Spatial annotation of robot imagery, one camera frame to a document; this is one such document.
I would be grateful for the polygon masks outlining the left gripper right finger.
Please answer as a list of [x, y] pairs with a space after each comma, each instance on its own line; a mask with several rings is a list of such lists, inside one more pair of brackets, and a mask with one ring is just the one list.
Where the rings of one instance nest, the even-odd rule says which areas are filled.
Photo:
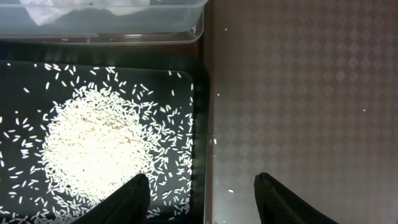
[[262, 224], [337, 224], [267, 172], [255, 176], [254, 195]]

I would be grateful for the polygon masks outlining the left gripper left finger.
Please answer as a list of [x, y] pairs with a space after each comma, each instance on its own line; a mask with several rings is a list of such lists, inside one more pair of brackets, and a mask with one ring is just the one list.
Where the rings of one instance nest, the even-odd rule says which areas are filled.
[[137, 174], [72, 224], [146, 223], [149, 204], [149, 179], [145, 174]]

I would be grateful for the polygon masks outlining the white rice pile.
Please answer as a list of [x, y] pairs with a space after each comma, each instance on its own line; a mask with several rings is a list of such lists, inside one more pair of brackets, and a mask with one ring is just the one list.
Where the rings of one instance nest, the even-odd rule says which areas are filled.
[[186, 72], [1, 62], [1, 222], [71, 223], [137, 174], [150, 220], [192, 209]]

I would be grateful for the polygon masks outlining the white tissue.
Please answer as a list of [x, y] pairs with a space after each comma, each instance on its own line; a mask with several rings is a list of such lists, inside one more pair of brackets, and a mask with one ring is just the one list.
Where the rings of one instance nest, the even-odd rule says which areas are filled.
[[104, 9], [115, 16], [126, 16], [150, 6], [150, 0], [20, 0], [19, 2], [38, 26], [54, 22], [72, 11]]

